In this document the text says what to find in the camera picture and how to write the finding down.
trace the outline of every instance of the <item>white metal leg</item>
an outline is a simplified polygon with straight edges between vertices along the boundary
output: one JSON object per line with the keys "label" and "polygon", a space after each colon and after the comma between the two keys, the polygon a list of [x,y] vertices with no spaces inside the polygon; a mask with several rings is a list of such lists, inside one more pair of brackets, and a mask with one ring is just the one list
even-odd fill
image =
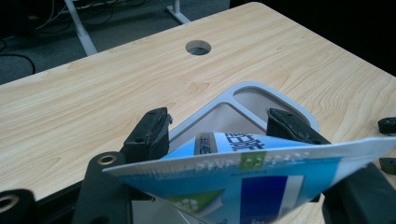
{"label": "white metal leg", "polygon": [[181,12],[180,12],[180,1],[174,0],[174,4],[166,8],[169,13],[171,13],[178,21],[182,24],[189,23],[190,20],[187,19]]}
{"label": "white metal leg", "polygon": [[72,16],[74,24],[76,25],[76,31],[79,38],[79,42],[81,42],[81,45],[85,50],[85,53],[87,54],[87,56],[97,53],[98,51],[96,50],[95,45],[92,43],[90,35],[85,30],[84,26],[81,23],[81,20],[79,19],[76,8],[73,4],[73,0],[64,0],[64,2],[66,3],[67,9],[69,10],[70,15]]}

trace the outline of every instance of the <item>plastic packet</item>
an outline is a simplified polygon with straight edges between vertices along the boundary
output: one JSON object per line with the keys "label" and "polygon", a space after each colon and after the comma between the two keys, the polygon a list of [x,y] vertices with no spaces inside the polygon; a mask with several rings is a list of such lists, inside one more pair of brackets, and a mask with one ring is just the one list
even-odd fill
{"label": "plastic packet", "polygon": [[201,133],[158,161],[105,169],[204,223],[268,223],[396,146],[396,138],[308,145]]}

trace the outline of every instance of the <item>dark blue rectangle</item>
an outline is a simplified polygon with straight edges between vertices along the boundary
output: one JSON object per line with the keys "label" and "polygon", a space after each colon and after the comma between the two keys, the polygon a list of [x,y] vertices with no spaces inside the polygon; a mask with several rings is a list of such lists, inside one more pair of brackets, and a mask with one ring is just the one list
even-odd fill
{"label": "dark blue rectangle", "polygon": [[287,176],[243,179],[240,223],[267,223],[277,218],[287,180]]}

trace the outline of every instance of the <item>light wood tabletop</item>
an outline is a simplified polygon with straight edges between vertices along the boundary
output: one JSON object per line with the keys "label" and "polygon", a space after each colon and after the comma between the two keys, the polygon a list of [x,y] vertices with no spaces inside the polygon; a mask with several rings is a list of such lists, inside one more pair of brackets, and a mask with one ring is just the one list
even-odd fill
{"label": "light wood tabletop", "polygon": [[[188,53],[192,40],[211,51]],[[242,81],[305,107],[333,143],[381,136],[377,122],[396,116],[395,77],[250,3],[0,86],[0,191],[48,196],[119,151],[149,110],[166,106],[173,129]],[[279,223],[322,223],[320,209],[308,203]]]}

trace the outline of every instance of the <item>wooden table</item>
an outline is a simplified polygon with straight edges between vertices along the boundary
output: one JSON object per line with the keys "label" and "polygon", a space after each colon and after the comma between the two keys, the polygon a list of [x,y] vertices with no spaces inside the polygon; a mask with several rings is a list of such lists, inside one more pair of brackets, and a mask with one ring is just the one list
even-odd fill
{"label": "wooden table", "polygon": [[[192,40],[211,51],[189,54]],[[246,80],[304,106],[334,143],[381,135],[376,122],[396,115],[395,77],[250,3],[0,86],[0,191],[50,195],[81,180],[93,156],[120,150],[150,109],[168,107],[172,129]],[[320,207],[279,222],[321,223]]]}

